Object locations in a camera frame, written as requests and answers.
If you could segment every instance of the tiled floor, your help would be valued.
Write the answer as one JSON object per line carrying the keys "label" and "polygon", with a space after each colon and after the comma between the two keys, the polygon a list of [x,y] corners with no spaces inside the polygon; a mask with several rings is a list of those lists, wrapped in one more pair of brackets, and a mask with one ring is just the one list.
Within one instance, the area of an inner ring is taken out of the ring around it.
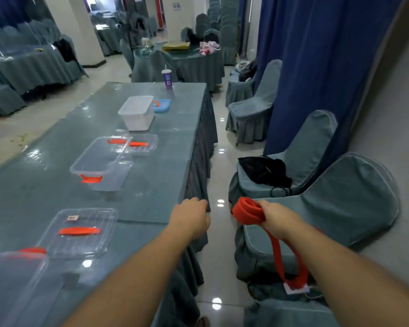
{"label": "tiled floor", "polygon": [[[264,143],[235,147],[234,133],[225,131],[228,109],[224,105],[227,80],[231,67],[226,67],[226,77],[220,93],[212,101],[218,130],[218,144],[211,159],[212,171],[208,183],[211,203],[209,244],[198,254],[204,274],[197,301],[202,315],[211,319],[214,327],[242,326],[243,309],[253,302],[246,285],[236,279],[234,260],[234,234],[236,222],[228,207],[228,188],[236,171],[238,157],[260,155]],[[30,104],[15,114],[0,119],[0,165],[42,135],[50,126],[98,90],[105,82],[129,82],[129,66],[122,55],[110,56],[107,64],[98,69],[88,69],[89,78],[82,77],[71,86],[50,94],[44,101]]]}

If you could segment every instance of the purple cup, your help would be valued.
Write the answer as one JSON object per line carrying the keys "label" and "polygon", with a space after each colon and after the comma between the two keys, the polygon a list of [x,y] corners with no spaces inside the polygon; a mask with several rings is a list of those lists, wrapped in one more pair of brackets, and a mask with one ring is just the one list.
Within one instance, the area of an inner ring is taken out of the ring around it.
{"label": "purple cup", "polygon": [[166,89],[173,89],[173,82],[171,81],[171,70],[162,70],[162,75],[164,76],[164,83]]}

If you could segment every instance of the forearm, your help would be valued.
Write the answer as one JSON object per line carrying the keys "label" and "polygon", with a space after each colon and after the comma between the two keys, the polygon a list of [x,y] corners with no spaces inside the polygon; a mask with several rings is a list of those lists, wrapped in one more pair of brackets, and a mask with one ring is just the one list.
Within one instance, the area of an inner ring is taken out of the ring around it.
{"label": "forearm", "polygon": [[190,232],[172,226],[116,269],[63,327],[148,327],[162,300]]}
{"label": "forearm", "polygon": [[409,289],[308,224],[288,232],[343,327],[409,326]]}

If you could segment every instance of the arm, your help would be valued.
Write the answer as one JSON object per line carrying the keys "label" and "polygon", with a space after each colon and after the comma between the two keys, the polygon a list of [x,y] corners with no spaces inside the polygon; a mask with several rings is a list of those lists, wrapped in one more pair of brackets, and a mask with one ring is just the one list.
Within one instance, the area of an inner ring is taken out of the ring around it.
{"label": "arm", "polygon": [[262,227],[286,238],[318,282],[344,327],[409,327],[409,289],[376,263],[329,239],[290,209],[260,201]]}
{"label": "arm", "polygon": [[164,231],[114,270],[62,327],[150,326],[180,255],[209,228],[206,208],[197,198],[176,204]]}

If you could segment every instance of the sign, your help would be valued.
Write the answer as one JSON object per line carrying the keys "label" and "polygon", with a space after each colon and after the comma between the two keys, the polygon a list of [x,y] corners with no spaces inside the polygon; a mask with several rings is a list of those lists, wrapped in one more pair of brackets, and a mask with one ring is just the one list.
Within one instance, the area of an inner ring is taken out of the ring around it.
{"label": "sign", "polygon": [[173,10],[174,11],[182,10],[182,7],[180,6],[180,2],[173,2]]}

